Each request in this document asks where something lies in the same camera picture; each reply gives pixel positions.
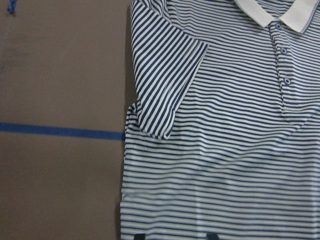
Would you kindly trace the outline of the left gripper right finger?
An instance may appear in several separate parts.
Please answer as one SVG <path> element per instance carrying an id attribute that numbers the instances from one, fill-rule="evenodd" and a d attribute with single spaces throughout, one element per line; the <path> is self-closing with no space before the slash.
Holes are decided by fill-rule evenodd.
<path id="1" fill-rule="evenodd" d="M 206 240 L 220 240 L 220 237 L 216 233 L 207 233 L 205 239 Z"/>

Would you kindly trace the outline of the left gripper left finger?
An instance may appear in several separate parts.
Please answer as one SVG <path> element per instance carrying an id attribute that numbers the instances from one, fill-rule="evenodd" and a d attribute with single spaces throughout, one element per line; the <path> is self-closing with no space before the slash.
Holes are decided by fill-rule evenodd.
<path id="1" fill-rule="evenodd" d="M 145 233 L 137 233 L 134 235 L 134 240 L 145 240 L 146 234 Z"/>

